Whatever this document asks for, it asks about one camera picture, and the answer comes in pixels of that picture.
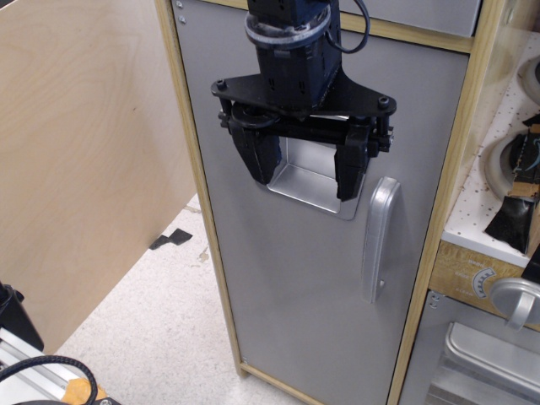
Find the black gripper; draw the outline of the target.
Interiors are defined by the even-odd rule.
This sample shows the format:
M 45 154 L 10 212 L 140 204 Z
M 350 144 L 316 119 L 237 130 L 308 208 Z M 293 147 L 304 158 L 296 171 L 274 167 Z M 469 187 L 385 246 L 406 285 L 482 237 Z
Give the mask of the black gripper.
M 355 199 L 369 162 L 367 139 L 372 153 L 390 149 L 389 118 L 397 102 L 345 74 L 342 56 L 347 49 L 335 24 L 302 40 L 262 37 L 254 30 L 247 34 L 256 46 L 260 72 L 212 84 L 224 116 L 248 129 L 282 123 L 300 125 L 302 132 L 332 116 L 366 120 L 369 136 L 365 128 L 350 127 L 334 155 L 337 197 Z M 246 128 L 232 127 L 234 145 L 251 177 L 267 185 L 282 159 L 279 137 Z

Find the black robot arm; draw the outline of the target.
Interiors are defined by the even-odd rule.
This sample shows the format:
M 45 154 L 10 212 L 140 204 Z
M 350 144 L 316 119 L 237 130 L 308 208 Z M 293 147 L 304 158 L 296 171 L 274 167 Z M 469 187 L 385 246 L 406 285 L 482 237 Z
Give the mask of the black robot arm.
M 251 177 L 267 185 L 282 159 L 280 138 L 332 144 L 337 198 L 356 198 L 370 159 L 392 145 L 397 102 L 343 71 L 336 1 L 250 1 L 245 31 L 260 72 L 211 86 Z

